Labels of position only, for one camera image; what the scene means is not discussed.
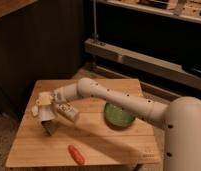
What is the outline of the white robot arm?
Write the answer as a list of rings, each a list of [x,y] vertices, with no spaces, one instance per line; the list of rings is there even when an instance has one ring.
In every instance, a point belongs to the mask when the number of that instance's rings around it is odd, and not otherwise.
[[[70,103],[99,98],[165,131],[164,171],[201,171],[201,100],[179,97],[169,104],[130,95],[101,85],[90,78],[41,92],[32,107],[39,121],[51,121],[61,108],[73,121],[77,111]]]

